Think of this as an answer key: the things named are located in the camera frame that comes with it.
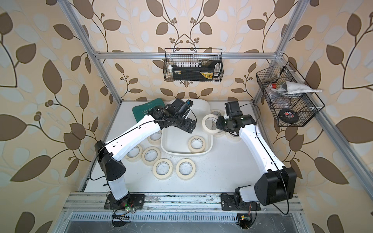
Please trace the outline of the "cream tape roll five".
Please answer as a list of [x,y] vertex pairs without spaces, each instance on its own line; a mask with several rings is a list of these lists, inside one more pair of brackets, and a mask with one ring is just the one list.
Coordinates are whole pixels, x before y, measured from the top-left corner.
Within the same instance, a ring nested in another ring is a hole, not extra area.
[[219,110],[219,109],[213,109],[211,110],[211,114],[219,117],[219,116],[224,116],[224,111]]

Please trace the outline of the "cream tape roll ten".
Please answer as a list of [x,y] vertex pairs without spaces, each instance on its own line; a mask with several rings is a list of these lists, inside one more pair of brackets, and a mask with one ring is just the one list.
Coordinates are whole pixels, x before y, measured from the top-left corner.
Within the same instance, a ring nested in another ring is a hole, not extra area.
[[206,115],[202,120],[203,130],[209,135],[215,135],[220,132],[217,128],[218,117],[214,114]]

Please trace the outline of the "cream tape roll two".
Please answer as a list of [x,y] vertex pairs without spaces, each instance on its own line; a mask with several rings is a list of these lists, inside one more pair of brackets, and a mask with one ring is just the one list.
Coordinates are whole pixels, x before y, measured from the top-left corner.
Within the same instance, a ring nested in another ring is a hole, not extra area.
[[191,153],[204,152],[206,148],[206,141],[201,136],[193,136],[188,141],[188,148]]

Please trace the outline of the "cream tape roll one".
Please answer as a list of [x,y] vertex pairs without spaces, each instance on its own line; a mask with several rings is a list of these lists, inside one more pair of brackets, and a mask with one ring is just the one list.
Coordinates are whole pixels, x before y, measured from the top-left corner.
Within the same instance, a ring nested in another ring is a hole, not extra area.
[[195,163],[190,159],[182,159],[176,166],[176,174],[182,180],[190,180],[196,173]]

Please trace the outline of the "cream tape roll four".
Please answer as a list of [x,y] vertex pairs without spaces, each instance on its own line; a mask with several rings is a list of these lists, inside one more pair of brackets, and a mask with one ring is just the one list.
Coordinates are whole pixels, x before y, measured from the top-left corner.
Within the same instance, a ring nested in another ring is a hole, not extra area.
[[153,166],[161,158],[161,151],[157,147],[148,147],[141,158],[145,165]]

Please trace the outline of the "cream tape roll three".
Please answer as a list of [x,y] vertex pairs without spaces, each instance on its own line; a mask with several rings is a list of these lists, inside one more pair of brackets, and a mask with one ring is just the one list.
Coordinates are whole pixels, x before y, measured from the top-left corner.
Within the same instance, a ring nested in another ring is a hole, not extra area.
[[129,162],[137,162],[142,158],[143,148],[140,144],[133,147],[125,156]]

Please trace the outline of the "cream tape roll seven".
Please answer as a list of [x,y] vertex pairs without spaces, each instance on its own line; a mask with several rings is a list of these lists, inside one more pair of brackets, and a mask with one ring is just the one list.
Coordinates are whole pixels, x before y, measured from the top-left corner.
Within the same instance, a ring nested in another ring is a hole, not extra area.
[[228,140],[232,141],[232,142],[239,142],[241,141],[241,138],[239,136],[236,136],[230,132],[226,132],[225,133],[225,136]]

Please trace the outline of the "cream tape roll nine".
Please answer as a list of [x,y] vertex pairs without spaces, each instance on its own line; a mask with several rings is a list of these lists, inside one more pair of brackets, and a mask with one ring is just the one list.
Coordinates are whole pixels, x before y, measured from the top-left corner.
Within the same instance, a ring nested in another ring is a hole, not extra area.
[[220,138],[220,137],[223,137],[225,135],[225,131],[222,131],[222,130],[219,130],[216,134],[214,134],[213,136],[216,137],[216,138]]

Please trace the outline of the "cream tape roll eight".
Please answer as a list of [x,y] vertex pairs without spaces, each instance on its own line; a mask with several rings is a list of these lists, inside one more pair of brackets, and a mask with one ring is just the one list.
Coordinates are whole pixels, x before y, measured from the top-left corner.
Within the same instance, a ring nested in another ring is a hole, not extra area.
[[161,144],[162,131],[157,131],[156,133],[151,134],[147,137],[148,142],[154,146]]

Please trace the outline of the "black yellow box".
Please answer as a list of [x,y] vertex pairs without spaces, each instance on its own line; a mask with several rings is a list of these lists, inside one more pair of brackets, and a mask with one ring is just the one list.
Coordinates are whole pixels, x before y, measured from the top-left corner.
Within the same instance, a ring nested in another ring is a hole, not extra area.
[[214,70],[197,67],[173,67],[172,74],[174,80],[211,82]]

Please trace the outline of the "black tape roll red label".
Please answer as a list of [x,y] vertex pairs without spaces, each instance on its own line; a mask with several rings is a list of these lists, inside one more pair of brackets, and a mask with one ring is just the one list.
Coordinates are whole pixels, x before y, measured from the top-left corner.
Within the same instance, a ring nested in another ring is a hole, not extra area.
[[287,124],[295,124],[299,120],[298,113],[294,112],[291,109],[282,109],[278,113],[278,117],[281,121]]

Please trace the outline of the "green tool case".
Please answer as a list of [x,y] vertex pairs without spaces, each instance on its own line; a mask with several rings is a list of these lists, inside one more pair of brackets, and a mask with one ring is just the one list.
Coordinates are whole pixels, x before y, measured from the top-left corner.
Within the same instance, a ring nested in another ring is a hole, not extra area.
[[133,115],[135,117],[136,122],[141,121],[143,119],[143,117],[145,115],[147,115],[148,112],[151,109],[153,109],[154,107],[157,107],[157,106],[162,106],[162,107],[165,106],[165,104],[164,104],[164,102],[161,98],[157,98],[157,99],[155,99],[153,101],[150,101],[148,103],[133,107],[132,112],[133,112]]

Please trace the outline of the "aluminium frame post right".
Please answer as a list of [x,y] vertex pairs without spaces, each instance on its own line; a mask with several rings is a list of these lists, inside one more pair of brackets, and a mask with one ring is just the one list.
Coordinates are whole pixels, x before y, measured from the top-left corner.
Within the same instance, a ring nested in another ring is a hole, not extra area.
[[290,41],[290,38],[295,31],[295,28],[299,24],[303,14],[305,13],[307,6],[309,5],[309,1],[303,0],[298,1],[296,4],[296,8],[290,18],[287,27],[285,28],[284,33],[282,34],[280,43],[274,53],[247,53],[248,59],[257,59],[257,60],[270,60],[269,66],[279,65],[280,61],[283,59],[283,53]]

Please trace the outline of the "aluminium frame post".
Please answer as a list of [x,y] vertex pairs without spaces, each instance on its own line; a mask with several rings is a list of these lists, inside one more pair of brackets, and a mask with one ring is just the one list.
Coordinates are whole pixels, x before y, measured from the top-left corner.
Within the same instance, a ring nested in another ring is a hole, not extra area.
[[309,1],[303,0],[298,1],[296,4],[296,8],[290,18],[287,27],[285,28],[284,33],[282,34],[280,43],[274,53],[247,53],[248,59],[257,59],[257,60],[270,60],[269,66],[279,65],[280,61],[283,59],[283,53],[290,41],[290,38],[295,31],[295,28],[299,24],[303,14],[305,13],[307,6],[309,5]]
[[61,10],[67,17],[68,21],[70,22],[72,28],[77,34],[77,37],[79,38],[80,42],[82,43],[85,51],[87,52],[88,56],[92,60],[93,65],[98,70],[98,73],[100,74],[100,77],[102,78],[103,83],[107,86],[108,90],[113,96],[114,101],[121,105],[122,100],[119,96],[114,84],[112,83],[108,73],[106,72],[104,65],[101,63],[101,60],[96,57],[98,54],[94,47],[92,46],[91,42],[89,41],[88,36],[86,35],[83,26],[80,24],[79,19],[75,15],[73,8],[69,1],[64,0],[57,0],[57,3],[59,4]]

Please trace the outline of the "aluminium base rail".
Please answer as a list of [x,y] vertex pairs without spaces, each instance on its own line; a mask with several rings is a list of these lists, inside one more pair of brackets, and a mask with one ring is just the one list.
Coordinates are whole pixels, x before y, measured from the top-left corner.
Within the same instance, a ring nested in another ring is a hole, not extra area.
[[[220,193],[145,193],[142,208],[137,212],[166,213],[243,213],[243,210],[223,210]],[[112,201],[105,192],[72,192],[62,212],[108,212]],[[261,206],[258,213],[303,214],[304,210],[297,195],[288,202],[275,206]]]

